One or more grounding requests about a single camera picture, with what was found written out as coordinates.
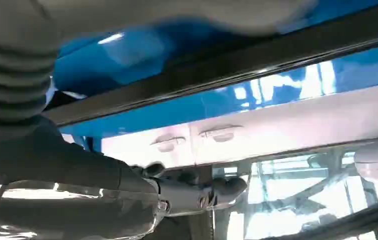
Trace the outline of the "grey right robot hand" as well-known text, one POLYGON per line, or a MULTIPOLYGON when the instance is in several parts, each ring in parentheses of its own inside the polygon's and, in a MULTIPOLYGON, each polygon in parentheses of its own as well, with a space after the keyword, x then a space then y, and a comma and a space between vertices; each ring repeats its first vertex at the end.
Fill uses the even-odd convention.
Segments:
POLYGON ((17 138, 0 135, 0 240, 138 240, 167 217, 230 205, 238 177, 197 183, 66 142, 44 122, 17 138))

